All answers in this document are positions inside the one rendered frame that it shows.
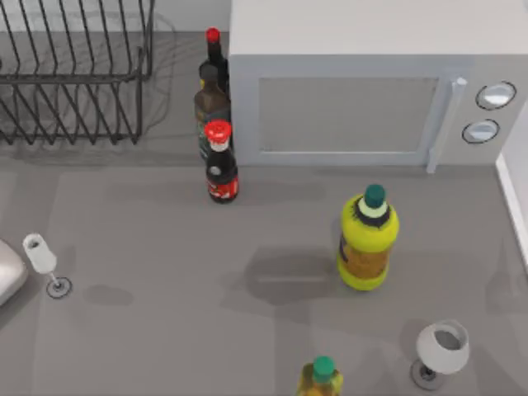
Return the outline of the dark bottle with red label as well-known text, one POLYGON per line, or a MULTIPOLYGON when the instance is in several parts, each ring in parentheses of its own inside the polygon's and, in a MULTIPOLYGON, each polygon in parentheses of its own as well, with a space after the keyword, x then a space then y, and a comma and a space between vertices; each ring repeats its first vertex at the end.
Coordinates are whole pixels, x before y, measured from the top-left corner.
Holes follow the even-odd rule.
POLYGON ((207 191, 220 204, 232 202, 238 195, 238 165, 230 147, 232 126, 227 120, 211 120, 204 128, 210 149, 205 161, 207 191))

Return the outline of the brown bottle with dark cap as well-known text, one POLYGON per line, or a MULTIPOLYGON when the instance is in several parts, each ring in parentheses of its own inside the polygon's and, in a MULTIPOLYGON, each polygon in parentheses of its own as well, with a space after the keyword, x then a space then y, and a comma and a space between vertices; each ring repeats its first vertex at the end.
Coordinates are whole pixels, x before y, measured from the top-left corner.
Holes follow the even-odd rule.
POLYGON ((194 105, 199 152, 205 161, 210 150, 205 125, 211 120, 231 121, 231 104, 219 87, 219 70, 213 64, 203 63, 199 67, 199 75, 201 89, 194 96, 194 105))

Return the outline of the large yellow green-capped bottle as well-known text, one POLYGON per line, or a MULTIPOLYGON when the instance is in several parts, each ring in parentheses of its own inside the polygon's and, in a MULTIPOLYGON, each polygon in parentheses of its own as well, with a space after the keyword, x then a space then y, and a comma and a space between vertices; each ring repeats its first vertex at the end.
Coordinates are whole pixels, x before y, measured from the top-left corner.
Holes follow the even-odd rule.
POLYGON ((380 184, 370 184, 342 208, 337 269, 345 285, 369 292, 389 272, 389 256, 399 234, 399 217, 380 184))

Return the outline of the tall dark red-capped bottle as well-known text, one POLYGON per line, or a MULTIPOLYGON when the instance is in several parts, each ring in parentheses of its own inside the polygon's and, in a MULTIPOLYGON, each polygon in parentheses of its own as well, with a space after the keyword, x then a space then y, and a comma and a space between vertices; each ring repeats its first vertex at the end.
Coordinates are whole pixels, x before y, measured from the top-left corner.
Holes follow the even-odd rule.
POLYGON ((229 63, 223 55, 220 36, 220 31, 213 26, 208 28, 205 32, 208 58, 199 67, 200 87, 203 88, 205 85, 205 80, 203 79, 201 72, 202 67, 206 64, 211 64, 218 69, 219 88, 226 95, 229 95, 229 63))

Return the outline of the pale grey microwave oven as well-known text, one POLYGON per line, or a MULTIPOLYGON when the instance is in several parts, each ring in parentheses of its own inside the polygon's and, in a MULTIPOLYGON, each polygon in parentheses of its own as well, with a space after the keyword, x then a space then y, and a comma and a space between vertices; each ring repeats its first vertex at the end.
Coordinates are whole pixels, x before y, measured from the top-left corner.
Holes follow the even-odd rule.
POLYGON ((427 166, 468 82, 440 166, 492 165, 528 100, 528 0, 232 0, 234 147, 246 166, 427 166), (479 90, 516 87, 505 107, 479 90), (468 144, 464 127, 495 120, 468 144))

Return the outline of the small yellow green-capped bottle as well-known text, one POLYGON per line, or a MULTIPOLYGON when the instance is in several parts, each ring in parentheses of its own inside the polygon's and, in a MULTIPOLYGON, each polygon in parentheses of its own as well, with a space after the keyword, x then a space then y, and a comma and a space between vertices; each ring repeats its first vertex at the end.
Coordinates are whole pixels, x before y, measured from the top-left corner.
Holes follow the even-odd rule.
POLYGON ((341 396, 343 381, 333 358, 317 356, 303 366, 295 396, 341 396))

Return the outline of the small microwave knob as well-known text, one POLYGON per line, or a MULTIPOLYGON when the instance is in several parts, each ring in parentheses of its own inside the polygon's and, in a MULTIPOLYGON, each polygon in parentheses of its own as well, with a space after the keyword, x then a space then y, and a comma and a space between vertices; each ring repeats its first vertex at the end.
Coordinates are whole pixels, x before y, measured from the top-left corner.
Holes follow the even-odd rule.
POLYGON ((462 138, 468 144, 485 144, 493 140, 500 131, 500 125, 495 120, 481 120, 466 125, 462 138))

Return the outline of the slim white champagne glass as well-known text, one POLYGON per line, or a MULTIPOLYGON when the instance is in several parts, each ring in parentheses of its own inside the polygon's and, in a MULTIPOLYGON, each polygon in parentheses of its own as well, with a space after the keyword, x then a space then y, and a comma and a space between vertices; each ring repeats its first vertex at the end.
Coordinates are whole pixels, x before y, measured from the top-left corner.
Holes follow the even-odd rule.
POLYGON ((48 276, 46 293, 52 299, 63 299, 73 290, 73 283, 68 277, 56 276, 57 256, 39 233, 25 236, 22 246, 35 272, 48 276))

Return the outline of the wide white wine glass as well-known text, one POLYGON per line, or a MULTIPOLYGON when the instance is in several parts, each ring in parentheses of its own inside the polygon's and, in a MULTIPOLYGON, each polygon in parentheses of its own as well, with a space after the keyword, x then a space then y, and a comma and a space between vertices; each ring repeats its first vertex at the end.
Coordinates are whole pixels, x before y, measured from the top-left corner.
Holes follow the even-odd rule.
POLYGON ((426 391, 437 391, 446 377, 460 372, 470 356, 469 334, 454 319, 432 323, 421 330, 416 340, 417 359, 411 364, 410 377, 426 391))

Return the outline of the large microwave knob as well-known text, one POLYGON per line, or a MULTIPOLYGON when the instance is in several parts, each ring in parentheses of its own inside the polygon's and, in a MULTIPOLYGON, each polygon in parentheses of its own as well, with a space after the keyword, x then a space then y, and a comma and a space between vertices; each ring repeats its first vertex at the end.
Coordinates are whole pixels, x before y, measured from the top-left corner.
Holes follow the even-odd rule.
POLYGON ((507 106, 516 97, 516 87, 507 81, 482 87, 475 98, 479 108, 494 111, 507 106))

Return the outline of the pale grey rounded box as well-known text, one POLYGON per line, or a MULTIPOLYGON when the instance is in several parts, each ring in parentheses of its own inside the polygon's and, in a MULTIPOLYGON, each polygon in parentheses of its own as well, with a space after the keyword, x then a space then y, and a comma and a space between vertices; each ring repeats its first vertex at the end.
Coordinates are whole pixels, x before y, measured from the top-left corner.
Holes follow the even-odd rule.
POLYGON ((21 256, 0 239, 0 307, 26 283, 28 270, 21 256))

